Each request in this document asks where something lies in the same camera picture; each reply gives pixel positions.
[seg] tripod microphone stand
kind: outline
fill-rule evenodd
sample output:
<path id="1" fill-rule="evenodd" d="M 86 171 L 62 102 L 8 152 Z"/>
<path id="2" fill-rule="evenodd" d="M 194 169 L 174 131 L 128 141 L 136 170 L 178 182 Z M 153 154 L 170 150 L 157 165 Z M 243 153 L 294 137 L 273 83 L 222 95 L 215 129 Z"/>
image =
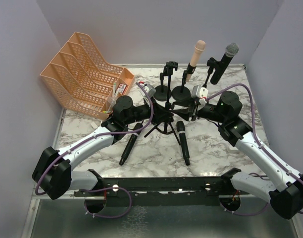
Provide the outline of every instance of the tripod microphone stand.
<path id="1" fill-rule="evenodd" d="M 155 126 L 149 132 L 147 132 L 147 134 L 144 137 L 147 137 L 156 129 L 157 131 L 159 131 L 160 133 L 165 134 L 165 135 L 169 135 L 169 134 L 173 133 L 178 141 L 178 144 L 181 145 L 179 138 L 172 126 L 174 114 L 172 112 L 170 112 L 170 108 L 171 108 L 171 103 L 169 102 L 169 99 L 171 97 L 170 82 L 171 82 L 171 76 L 173 74 L 173 69 L 175 69 L 175 71 L 178 70 L 178 63 L 174 62 L 174 61 L 170 61 L 170 62 L 166 63 L 166 65 L 163 69 L 163 73 L 160 73 L 160 75 L 162 77 L 162 81 L 163 81 L 164 76 L 168 77 L 168 87 L 167 87 L 165 108 L 158 104 L 154 105 L 155 112 L 154 112 L 153 123 L 155 124 Z M 158 128 L 158 126 L 161 123 L 164 123 L 163 130 Z"/>

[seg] beige handheld microphone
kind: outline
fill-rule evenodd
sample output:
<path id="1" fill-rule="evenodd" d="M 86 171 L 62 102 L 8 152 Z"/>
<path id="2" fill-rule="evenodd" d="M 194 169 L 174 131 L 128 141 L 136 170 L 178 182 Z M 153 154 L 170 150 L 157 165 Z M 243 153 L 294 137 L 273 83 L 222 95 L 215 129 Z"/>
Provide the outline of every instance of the beige handheld microphone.
<path id="1" fill-rule="evenodd" d="M 205 42 L 198 41 L 195 45 L 195 52 L 193 53 L 193 56 L 191 58 L 190 66 L 192 66 L 192 67 L 197 66 L 197 63 L 198 63 L 200 56 L 203 53 L 204 49 L 205 49 Z M 191 74 L 188 74 L 186 81 L 188 82 L 190 80 L 190 78 L 191 78 Z"/>

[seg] metal floor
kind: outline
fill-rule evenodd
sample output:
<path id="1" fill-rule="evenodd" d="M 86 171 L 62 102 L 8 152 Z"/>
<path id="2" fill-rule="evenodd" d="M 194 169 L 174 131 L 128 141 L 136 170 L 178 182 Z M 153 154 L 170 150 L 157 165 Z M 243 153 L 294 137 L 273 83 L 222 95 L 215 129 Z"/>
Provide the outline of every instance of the metal floor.
<path id="1" fill-rule="evenodd" d="M 239 212 L 256 212 L 265 203 L 242 198 Z M 125 208 L 105 208 L 105 215 Z M 85 215 L 82 199 L 40 200 L 33 238 L 296 238 L 293 223 L 272 208 L 255 217 L 228 214 L 221 207 L 132 207 L 128 215 L 110 220 Z"/>

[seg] microphone clip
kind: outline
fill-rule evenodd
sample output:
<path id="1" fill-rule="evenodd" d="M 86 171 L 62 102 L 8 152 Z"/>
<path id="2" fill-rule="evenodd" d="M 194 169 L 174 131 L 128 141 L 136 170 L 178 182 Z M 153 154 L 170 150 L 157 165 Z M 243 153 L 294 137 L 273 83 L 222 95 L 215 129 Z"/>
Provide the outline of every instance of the microphone clip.
<path id="1" fill-rule="evenodd" d="M 175 71 L 178 70 L 178 62 L 175 61 L 167 62 L 165 67 L 163 68 L 162 77 L 164 76 L 168 77 L 173 75 L 173 69 L 175 69 Z"/>
<path id="2" fill-rule="evenodd" d="M 188 67 L 186 70 L 183 71 L 183 74 L 182 74 L 182 83 L 183 85 L 186 84 L 186 81 L 187 81 L 187 75 L 188 74 L 193 74 L 196 70 L 196 66 L 191 66 L 190 63 L 188 64 Z"/>
<path id="3" fill-rule="evenodd" d="M 208 74 L 212 74 L 213 70 L 220 70 L 219 61 L 217 61 L 215 58 L 211 57 L 207 63 L 206 66 L 209 66 L 209 69 L 207 71 Z"/>

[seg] silver microphone head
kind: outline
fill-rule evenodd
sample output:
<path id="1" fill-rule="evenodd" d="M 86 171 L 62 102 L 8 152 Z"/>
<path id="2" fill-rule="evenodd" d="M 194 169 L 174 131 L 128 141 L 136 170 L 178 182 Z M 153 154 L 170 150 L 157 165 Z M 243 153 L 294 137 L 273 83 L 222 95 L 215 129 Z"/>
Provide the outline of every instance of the silver microphone head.
<path id="1" fill-rule="evenodd" d="M 229 44 L 225 49 L 225 55 L 227 57 L 233 57 L 239 52 L 239 46 L 236 43 Z"/>

